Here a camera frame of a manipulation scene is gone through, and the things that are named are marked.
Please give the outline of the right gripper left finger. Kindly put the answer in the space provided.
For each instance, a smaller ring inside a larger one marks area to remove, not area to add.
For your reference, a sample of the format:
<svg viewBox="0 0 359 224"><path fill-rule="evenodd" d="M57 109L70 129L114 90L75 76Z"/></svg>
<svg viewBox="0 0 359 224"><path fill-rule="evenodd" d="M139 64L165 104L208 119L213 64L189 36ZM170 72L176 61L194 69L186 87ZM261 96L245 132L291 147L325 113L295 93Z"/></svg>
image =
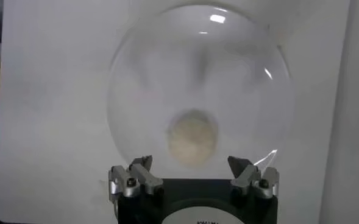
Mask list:
<svg viewBox="0 0 359 224"><path fill-rule="evenodd" d="M151 155L135 158L128 166L112 166L108 171L108 198L118 201L120 197L135 198L142 192L153 197L164 194L163 180L149 171Z"/></svg>

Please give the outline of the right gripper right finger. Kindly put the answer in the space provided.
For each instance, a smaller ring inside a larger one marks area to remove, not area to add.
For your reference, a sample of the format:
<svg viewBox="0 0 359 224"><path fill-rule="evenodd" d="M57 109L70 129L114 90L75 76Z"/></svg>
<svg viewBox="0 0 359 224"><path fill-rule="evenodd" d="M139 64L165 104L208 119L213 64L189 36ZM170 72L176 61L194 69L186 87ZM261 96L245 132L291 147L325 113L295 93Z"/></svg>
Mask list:
<svg viewBox="0 0 359 224"><path fill-rule="evenodd" d="M252 193L257 198L278 197L280 175L276 168L267 167L262 172L248 159L229 156L227 160L234 176L230 184L240 191L240 195Z"/></svg>

